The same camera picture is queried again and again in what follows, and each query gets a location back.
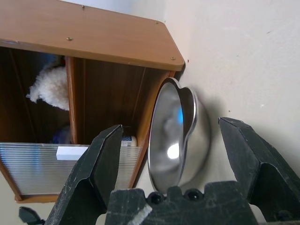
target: metal bowl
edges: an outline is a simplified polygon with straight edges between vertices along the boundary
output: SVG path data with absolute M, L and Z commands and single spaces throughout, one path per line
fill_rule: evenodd
M 195 92 L 167 78 L 152 114 L 148 167 L 152 186 L 165 193 L 191 181 L 199 172 L 210 143 L 207 114 Z

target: bowl rim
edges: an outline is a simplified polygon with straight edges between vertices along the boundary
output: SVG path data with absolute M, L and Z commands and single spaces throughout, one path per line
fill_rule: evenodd
M 179 84 L 179 82 L 175 78 L 168 77 L 168 78 L 164 79 L 164 81 L 162 82 L 162 84 L 159 87 L 158 94 L 156 96 L 155 104 L 154 104 L 153 111 L 152 111 L 151 124 L 150 124 L 150 130 L 149 130 L 148 153 L 147 153 L 147 156 L 148 156 L 148 173 L 149 173 L 149 177 L 150 177 L 152 187 L 155 191 L 162 191 L 162 190 L 157 189 L 157 186 L 155 184 L 154 178 L 153 178 L 153 176 L 151 174 L 151 170 L 150 170 L 150 166 L 151 166 L 150 165 L 151 132 L 152 132 L 152 123 L 153 123 L 154 114 L 155 114 L 156 107 L 157 107 L 158 98 L 159 98 L 159 95 L 161 93 L 162 87 L 166 83 L 171 83 L 176 88 L 179 99 L 180 99 L 181 108 L 183 108 L 183 106 L 186 105 L 185 101 L 183 101 L 185 99 L 185 97 L 182 97 L 182 94 L 184 95 L 184 94 L 187 94 L 187 93 L 189 94 L 189 97 L 192 99 L 193 106 L 194 106 L 193 107 L 193 113 L 192 114 L 186 114 L 189 117 L 188 119 L 186 119 L 186 120 L 188 120 L 188 123 L 185 123 L 185 119 L 183 119 L 183 126 L 184 126 L 183 127 L 183 129 L 184 129 L 183 142 L 182 142 L 182 146 L 180 146 L 180 150 L 183 152 L 183 154 L 182 154 L 182 157 L 180 158 L 179 174 L 177 176 L 176 182 L 174 183 L 174 186 L 178 185 L 180 180 L 181 180 L 182 173 L 183 173 L 183 170 L 184 170 L 185 161 L 186 161 L 188 138 L 190 137 L 191 133 L 193 132 L 193 130 L 195 128 L 195 125 L 196 125 L 196 122 L 197 122 L 197 110 L 196 109 L 197 109 L 197 106 L 198 106 L 198 102 L 197 102 L 197 95 L 195 94 L 195 92 L 192 89 L 190 89 L 189 87 L 182 88 L 181 85 Z

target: floor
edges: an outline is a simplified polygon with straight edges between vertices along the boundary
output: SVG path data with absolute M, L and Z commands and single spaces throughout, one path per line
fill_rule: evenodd
M 217 125 L 220 116 L 250 124 L 300 176 L 300 1 L 74 1 L 165 22 L 186 61 L 180 83 L 196 89 L 212 123 L 209 160 L 191 186 L 203 191 L 208 182 L 235 179 Z M 153 190 L 147 166 L 137 187 L 146 196 Z M 40 208 L 46 215 L 51 205 Z

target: white fluffy toy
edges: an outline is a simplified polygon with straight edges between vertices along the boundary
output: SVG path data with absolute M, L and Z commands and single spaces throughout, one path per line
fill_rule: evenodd
M 50 105 L 69 110 L 67 72 L 59 57 L 44 66 L 26 97 L 35 103 L 42 99 Z

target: wooden shelf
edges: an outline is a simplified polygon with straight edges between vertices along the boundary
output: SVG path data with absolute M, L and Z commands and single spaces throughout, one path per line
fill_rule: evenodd
M 122 124 L 142 149 L 131 188 L 159 87 L 184 65 L 166 26 L 59 0 L 1 3 L 0 142 L 47 143 L 70 124 L 72 142 L 90 144 L 102 130 Z M 69 112 L 25 97 L 53 54 L 66 56 Z M 21 195 L 2 163 L 0 170 L 18 203 L 56 201 L 57 195 Z
M 165 24 L 150 19 L 59 0 L 3 0 L 0 21 L 5 47 L 171 71 L 184 65 Z

